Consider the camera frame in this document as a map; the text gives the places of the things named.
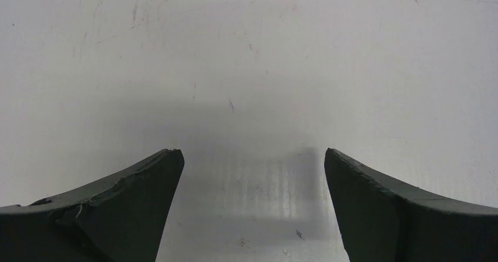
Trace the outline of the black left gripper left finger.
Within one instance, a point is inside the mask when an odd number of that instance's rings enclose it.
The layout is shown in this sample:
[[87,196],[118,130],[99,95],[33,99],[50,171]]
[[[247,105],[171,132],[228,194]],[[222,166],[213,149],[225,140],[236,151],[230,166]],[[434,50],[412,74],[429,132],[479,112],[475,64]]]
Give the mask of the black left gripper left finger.
[[2,261],[155,261],[184,157],[163,149],[76,189],[1,208]]

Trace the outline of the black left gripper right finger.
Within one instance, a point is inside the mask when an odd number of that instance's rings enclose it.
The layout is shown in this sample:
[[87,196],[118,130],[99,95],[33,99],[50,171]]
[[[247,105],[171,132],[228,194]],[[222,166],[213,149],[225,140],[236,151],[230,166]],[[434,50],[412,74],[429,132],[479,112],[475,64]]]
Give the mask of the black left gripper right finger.
[[428,192],[336,149],[324,170],[351,261],[497,260],[497,208]]

